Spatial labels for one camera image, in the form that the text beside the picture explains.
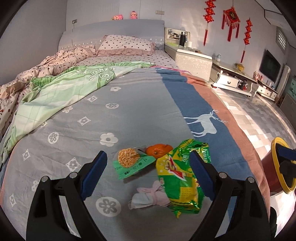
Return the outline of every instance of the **red hanging decoration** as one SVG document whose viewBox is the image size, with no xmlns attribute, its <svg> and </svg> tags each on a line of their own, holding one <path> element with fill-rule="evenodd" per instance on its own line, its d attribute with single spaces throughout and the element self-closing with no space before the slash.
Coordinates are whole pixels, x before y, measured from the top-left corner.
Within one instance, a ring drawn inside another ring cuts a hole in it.
<svg viewBox="0 0 296 241">
<path fill-rule="evenodd" d="M 245 43 L 245 47 L 244 47 L 244 51 L 242 53 L 242 59 L 241 59 L 241 63 L 244 61 L 244 55 L 246 53 L 246 46 L 250 44 L 250 32 L 252 32 L 251 27 L 253 26 L 251 19 L 249 18 L 247 21 L 247 26 L 246 26 L 246 32 L 244 33 L 246 35 L 246 37 L 244 38 L 244 43 Z"/>
<path fill-rule="evenodd" d="M 229 26 L 229 33 L 228 33 L 227 40 L 229 42 L 231 41 L 231 35 L 232 35 L 233 29 L 237 29 L 237 33 L 235 35 L 235 38 L 238 38 L 240 20 L 239 20 L 239 17 L 237 16 L 233 6 L 230 9 L 223 11 L 222 29 L 224 29 L 225 23 Z"/>
<path fill-rule="evenodd" d="M 214 21 L 212 15 L 215 15 L 214 10 L 213 10 L 213 8 L 216 7 L 214 5 L 214 2 L 215 1 L 216 0 L 208 0 L 208 1 L 205 2 L 207 4 L 207 6 L 208 6 L 207 8 L 205 8 L 205 11 L 207 12 L 207 14 L 204 15 L 204 18 L 207 21 L 207 27 L 208 27 L 208 25 L 209 25 L 210 22 L 213 22 Z M 208 33 L 207 27 L 206 27 L 206 30 L 205 30 L 204 46 L 205 46 L 205 43 L 207 41 L 207 33 Z"/>
</svg>

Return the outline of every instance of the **green and white blanket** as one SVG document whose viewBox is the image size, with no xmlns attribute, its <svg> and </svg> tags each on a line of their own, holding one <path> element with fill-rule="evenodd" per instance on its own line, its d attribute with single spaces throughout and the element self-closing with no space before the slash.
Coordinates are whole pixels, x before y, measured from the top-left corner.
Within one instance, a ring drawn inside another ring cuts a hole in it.
<svg viewBox="0 0 296 241">
<path fill-rule="evenodd" d="M 74 66 L 57 76 L 32 79 L 32 92 L 23 98 L 0 144 L 0 160 L 4 163 L 22 137 L 64 107 L 74 104 L 116 77 L 151 66 L 154 64 L 143 61 Z"/>
</svg>

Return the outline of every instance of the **snack bag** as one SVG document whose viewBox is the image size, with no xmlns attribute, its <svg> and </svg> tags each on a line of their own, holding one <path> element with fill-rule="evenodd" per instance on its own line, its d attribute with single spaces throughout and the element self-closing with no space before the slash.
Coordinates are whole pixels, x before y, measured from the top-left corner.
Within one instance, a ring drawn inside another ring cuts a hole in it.
<svg viewBox="0 0 296 241">
<path fill-rule="evenodd" d="M 113 161 L 113 166 L 118 174 L 118 179 L 132 176 L 156 160 L 153 156 L 145 154 L 140 148 L 122 149 L 117 153 L 117 159 Z"/>
<path fill-rule="evenodd" d="M 211 162 L 208 144 L 194 139 L 183 141 L 156 161 L 159 181 L 171 201 L 169 208 L 177 218 L 181 213 L 198 213 L 204 199 L 203 191 L 189 165 L 189 153 L 193 150 L 205 162 Z"/>
</svg>

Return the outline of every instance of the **polka dot pillow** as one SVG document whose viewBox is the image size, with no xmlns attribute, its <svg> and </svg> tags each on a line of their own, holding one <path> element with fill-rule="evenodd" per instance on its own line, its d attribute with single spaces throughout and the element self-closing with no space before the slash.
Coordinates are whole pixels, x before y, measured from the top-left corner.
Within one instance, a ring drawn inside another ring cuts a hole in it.
<svg viewBox="0 0 296 241">
<path fill-rule="evenodd" d="M 135 37 L 108 35 L 97 50 L 99 56 L 152 55 L 155 43 Z"/>
</svg>

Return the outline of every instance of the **black tv screen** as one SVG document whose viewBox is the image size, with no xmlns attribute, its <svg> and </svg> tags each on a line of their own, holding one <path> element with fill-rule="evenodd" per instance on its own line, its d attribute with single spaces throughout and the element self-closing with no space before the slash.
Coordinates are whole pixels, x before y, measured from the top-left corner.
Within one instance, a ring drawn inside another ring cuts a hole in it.
<svg viewBox="0 0 296 241">
<path fill-rule="evenodd" d="M 276 82 L 280 69 L 280 63 L 268 50 L 265 50 L 259 71 L 271 81 Z"/>
</svg>

